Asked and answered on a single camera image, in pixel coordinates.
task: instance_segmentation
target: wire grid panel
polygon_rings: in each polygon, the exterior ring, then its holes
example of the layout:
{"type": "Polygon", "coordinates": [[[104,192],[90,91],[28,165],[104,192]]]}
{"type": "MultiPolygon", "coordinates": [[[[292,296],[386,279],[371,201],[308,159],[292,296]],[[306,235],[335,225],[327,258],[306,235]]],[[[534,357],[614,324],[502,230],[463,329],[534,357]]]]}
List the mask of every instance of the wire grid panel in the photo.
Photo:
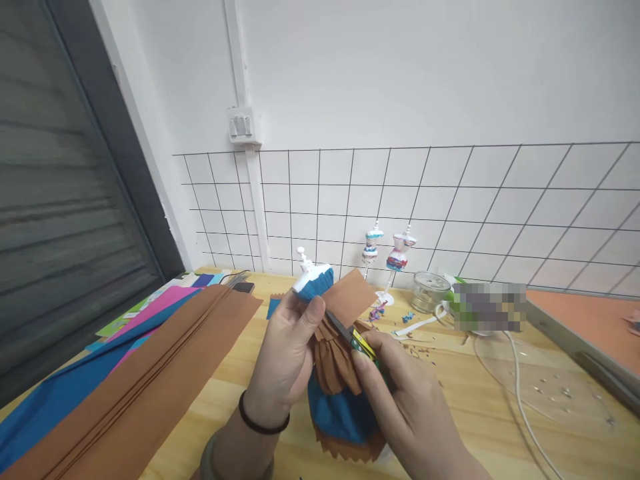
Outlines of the wire grid panel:
{"type": "Polygon", "coordinates": [[[262,271],[244,153],[176,156],[190,199],[197,244],[216,267],[262,271]]]}
{"type": "MultiPolygon", "coordinates": [[[[393,234],[411,224],[418,242],[394,287],[410,287],[414,272],[429,269],[532,289],[640,297],[636,142],[261,151],[259,158],[274,273],[298,274],[300,246],[334,265],[339,277],[362,268],[364,234],[378,219],[385,236],[369,269],[375,285],[388,280],[393,234]]],[[[195,195],[207,202],[206,192],[195,195]]],[[[224,213],[232,203],[222,197],[224,213]]],[[[218,261],[227,261],[220,255],[236,241],[224,233],[208,250],[218,261]]]]}

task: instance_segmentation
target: clear glass cup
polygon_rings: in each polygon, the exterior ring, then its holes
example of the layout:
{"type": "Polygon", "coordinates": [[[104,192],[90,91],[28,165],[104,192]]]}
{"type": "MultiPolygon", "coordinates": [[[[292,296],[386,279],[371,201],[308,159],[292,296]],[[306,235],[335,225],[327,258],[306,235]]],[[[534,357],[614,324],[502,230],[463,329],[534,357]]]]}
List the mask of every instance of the clear glass cup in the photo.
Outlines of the clear glass cup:
{"type": "Polygon", "coordinates": [[[442,302],[451,290],[451,284],[444,277],[428,271],[416,272],[413,275],[413,283],[410,302],[422,313],[433,313],[436,305],[442,302]]]}

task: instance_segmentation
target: right hand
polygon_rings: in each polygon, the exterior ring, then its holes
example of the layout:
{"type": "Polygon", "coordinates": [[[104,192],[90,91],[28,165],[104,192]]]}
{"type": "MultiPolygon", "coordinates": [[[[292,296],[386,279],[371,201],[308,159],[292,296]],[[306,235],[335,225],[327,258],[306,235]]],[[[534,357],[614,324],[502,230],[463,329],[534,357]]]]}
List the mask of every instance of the right hand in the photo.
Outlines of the right hand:
{"type": "Polygon", "coordinates": [[[409,355],[386,333],[370,331],[363,336],[397,388],[392,394],[375,364],[353,350],[356,372],[382,433],[409,476],[490,478],[465,448],[434,368],[409,355]]]}

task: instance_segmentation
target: electrical outlet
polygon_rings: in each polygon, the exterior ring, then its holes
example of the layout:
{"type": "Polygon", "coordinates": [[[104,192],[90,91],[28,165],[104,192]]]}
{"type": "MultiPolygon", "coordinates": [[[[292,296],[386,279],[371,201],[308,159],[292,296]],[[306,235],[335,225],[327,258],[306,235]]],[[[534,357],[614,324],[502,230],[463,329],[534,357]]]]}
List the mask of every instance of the electrical outlet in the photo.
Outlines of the electrical outlet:
{"type": "Polygon", "coordinates": [[[252,107],[227,110],[229,140],[235,145],[262,145],[260,117],[252,107]]]}

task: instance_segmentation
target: hand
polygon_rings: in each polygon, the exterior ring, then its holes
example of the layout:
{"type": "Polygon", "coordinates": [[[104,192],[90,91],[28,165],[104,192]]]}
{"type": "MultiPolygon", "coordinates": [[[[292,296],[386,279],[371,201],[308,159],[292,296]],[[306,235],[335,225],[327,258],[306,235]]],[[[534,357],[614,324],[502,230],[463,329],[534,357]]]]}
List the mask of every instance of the hand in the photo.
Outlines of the hand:
{"type": "Polygon", "coordinates": [[[353,350],[356,372],[391,450],[409,476],[490,478],[465,448],[434,368],[405,352],[390,335],[366,332],[397,389],[393,394],[375,364],[353,350]]]}
{"type": "Polygon", "coordinates": [[[309,340],[325,314],[325,302],[304,304],[289,290],[269,320],[255,363],[244,407],[251,420],[265,428],[284,423],[304,392],[313,368],[309,340]]]}

